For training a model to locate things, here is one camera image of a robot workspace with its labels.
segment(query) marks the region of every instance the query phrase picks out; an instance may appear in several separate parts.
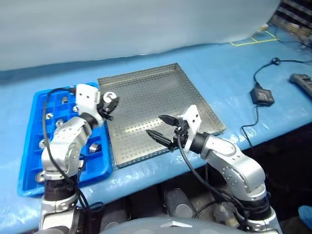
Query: black power adapter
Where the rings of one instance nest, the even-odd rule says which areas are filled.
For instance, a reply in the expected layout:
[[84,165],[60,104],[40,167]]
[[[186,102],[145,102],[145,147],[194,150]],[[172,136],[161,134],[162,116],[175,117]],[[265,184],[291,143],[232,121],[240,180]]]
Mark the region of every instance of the black power adapter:
[[271,106],[274,103],[272,92],[268,89],[254,87],[250,91],[250,96],[253,100],[253,103],[259,106]]

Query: perforated metal tray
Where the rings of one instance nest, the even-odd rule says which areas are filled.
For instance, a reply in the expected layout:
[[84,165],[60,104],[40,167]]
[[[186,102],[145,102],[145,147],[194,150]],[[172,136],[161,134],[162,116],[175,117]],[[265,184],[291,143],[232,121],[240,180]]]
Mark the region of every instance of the perforated metal tray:
[[156,130],[173,138],[175,128],[163,123],[159,115],[176,117],[195,104],[202,118],[200,132],[220,133],[225,129],[177,63],[100,78],[98,82],[102,93],[112,91],[120,97],[114,120],[107,123],[118,167],[167,151],[145,132]]

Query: table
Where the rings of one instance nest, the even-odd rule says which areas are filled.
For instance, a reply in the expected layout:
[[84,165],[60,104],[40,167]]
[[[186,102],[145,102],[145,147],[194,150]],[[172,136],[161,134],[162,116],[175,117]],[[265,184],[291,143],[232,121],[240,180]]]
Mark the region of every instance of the table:
[[[283,40],[292,39],[280,32]],[[221,137],[249,147],[240,126],[254,123],[255,110],[249,91],[252,76],[272,58],[312,59],[310,52],[296,43],[270,41],[235,47],[206,44],[176,49],[161,54],[116,58],[100,61],[72,62],[0,72],[1,129],[4,153],[0,165],[0,233],[23,232],[39,223],[40,199],[17,195],[17,182],[24,139],[33,95],[38,90],[96,82],[97,78],[147,69],[178,62],[199,92],[227,126]],[[254,145],[285,134],[312,121],[312,99],[288,82],[292,73],[312,77],[312,66],[285,63],[270,66],[258,74],[262,87],[271,89],[275,104],[259,108],[259,123],[247,130]],[[194,167],[204,165],[198,155],[188,154]],[[115,170],[101,182],[82,190],[90,203],[111,202],[120,197],[163,182],[188,171],[178,151]]]

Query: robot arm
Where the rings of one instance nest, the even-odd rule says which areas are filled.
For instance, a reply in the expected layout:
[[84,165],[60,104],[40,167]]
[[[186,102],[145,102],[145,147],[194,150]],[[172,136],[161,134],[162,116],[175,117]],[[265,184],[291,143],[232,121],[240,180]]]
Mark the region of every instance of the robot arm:
[[117,97],[105,107],[97,88],[86,84],[77,85],[76,104],[79,116],[60,125],[54,131],[52,141],[42,152],[42,174],[46,182],[41,204],[40,230],[56,227],[64,233],[83,231],[84,213],[76,207],[79,194],[75,185],[83,165],[83,160],[79,159],[80,152],[93,128],[102,126],[103,118],[112,119],[109,114],[116,108],[118,101]]
[[[177,127],[173,142],[153,130],[146,130],[149,136],[170,151],[180,144],[186,152],[190,150],[200,154],[203,160],[217,169],[236,200],[239,221],[246,221],[245,230],[282,233],[275,211],[269,206],[264,171],[255,160],[244,155],[236,144],[228,140],[208,133],[198,133],[201,119],[195,105],[190,106],[178,118],[159,118]],[[248,211],[248,217],[244,216],[245,211]]]

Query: blue plastic tray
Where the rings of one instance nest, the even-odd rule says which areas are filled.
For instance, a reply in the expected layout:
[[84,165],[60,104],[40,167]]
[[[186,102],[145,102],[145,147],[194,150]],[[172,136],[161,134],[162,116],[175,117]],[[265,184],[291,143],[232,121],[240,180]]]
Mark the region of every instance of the blue plastic tray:
[[[35,176],[42,171],[41,154],[43,149],[39,147],[39,142],[43,139],[41,118],[43,102],[46,101],[49,91],[37,92],[33,99],[19,171],[18,194],[20,196],[39,196],[44,192],[43,183],[37,183]],[[63,96],[68,97],[68,103],[61,103]],[[51,94],[49,103],[47,103],[47,113],[53,113],[54,115],[52,119],[47,120],[47,132],[50,140],[53,137],[53,132],[56,129],[55,123],[58,119],[61,118],[66,122],[70,118],[78,116],[78,113],[73,112],[73,107],[76,105],[75,99],[75,95],[66,91]],[[101,151],[90,154],[88,149],[94,142],[101,144]],[[112,164],[106,123],[102,127],[93,130],[87,144],[82,148],[81,154],[87,156],[87,161],[80,176],[80,185],[107,178],[111,174]]]

